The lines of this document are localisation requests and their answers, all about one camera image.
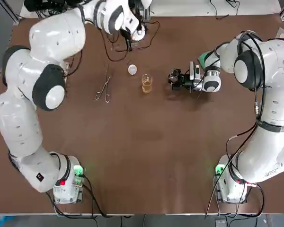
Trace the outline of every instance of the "green led indicator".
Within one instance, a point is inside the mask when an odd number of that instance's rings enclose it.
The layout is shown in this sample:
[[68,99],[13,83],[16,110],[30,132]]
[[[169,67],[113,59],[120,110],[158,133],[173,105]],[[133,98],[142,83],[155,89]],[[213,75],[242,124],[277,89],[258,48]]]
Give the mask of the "green led indicator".
[[83,168],[80,165],[75,165],[74,166],[74,174],[75,175],[81,175],[83,174]]
[[79,175],[83,175],[83,168],[80,165],[74,166],[74,182],[76,184],[81,184],[82,178]]
[[222,171],[224,170],[224,168],[225,168],[224,164],[217,165],[216,168],[215,168],[216,174],[220,175],[222,173]]

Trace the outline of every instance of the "yellow liquid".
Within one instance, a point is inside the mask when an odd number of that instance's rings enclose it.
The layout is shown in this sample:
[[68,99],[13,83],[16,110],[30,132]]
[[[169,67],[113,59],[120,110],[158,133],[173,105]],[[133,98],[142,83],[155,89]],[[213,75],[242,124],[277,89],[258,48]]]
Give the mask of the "yellow liquid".
[[144,82],[143,85],[142,85],[142,90],[146,94],[150,93],[151,92],[151,83],[148,82],[148,81]]

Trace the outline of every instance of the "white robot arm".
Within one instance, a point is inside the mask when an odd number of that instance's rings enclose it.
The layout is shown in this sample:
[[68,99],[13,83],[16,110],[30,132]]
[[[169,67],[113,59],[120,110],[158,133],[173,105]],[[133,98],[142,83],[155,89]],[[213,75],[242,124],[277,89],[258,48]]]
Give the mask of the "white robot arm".
[[[284,171],[284,39],[262,42],[254,32],[246,31],[218,46],[216,53],[221,68],[234,73],[242,86],[251,91],[265,86],[266,91],[260,112],[255,102],[257,124],[249,143],[226,167],[218,183],[222,201],[238,203],[245,200],[246,184]],[[227,155],[223,156],[218,167],[223,171],[228,161]]]
[[31,49],[12,46],[3,59],[7,90],[0,95],[0,132],[9,159],[37,191],[53,188],[59,203],[76,202],[82,169],[75,157],[43,148],[36,107],[51,111],[62,103],[68,70],[63,60],[83,48],[88,22],[110,34],[121,27],[134,33],[139,24],[128,0],[86,1],[32,26]]

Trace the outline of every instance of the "glass cup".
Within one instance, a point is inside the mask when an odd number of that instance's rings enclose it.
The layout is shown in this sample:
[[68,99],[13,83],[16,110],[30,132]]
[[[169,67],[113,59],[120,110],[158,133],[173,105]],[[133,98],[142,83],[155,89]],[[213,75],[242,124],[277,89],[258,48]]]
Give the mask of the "glass cup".
[[151,92],[152,77],[150,74],[146,73],[142,76],[142,90],[144,93],[148,94]]

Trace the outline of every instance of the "brown table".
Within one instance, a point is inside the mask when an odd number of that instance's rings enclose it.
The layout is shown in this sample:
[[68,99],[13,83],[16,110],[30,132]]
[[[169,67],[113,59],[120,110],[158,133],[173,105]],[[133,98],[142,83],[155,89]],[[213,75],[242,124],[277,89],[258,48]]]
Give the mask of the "brown table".
[[[226,140],[254,122],[253,93],[223,72],[217,93],[171,91],[168,74],[174,67],[189,68],[189,61],[242,30],[254,30],[263,39],[275,37],[284,23],[279,15],[214,17],[160,17],[161,29],[146,50],[131,52],[122,62],[111,63],[111,102],[94,101],[104,83],[108,63],[103,41],[93,26],[79,70],[67,82],[67,96],[58,110],[38,116],[43,145],[49,151],[76,156],[87,169],[95,195],[107,213],[205,213],[213,189],[213,169],[225,154]],[[11,45],[28,46],[35,20],[14,27]],[[156,25],[149,26],[147,44]],[[118,42],[123,48],[123,40]],[[110,52],[114,58],[123,53]],[[127,73],[127,63],[138,67]],[[153,91],[145,95],[141,75],[154,77]],[[0,81],[0,93],[5,87]],[[234,151],[241,139],[230,145]],[[8,161],[0,135],[0,213],[52,213],[45,194],[38,193]],[[284,173],[264,182],[266,213],[284,213]],[[254,190],[240,212],[257,212],[261,201]],[[68,212],[91,212],[90,198],[63,207]],[[234,205],[222,207],[235,212]],[[216,203],[210,208],[216,213]]]

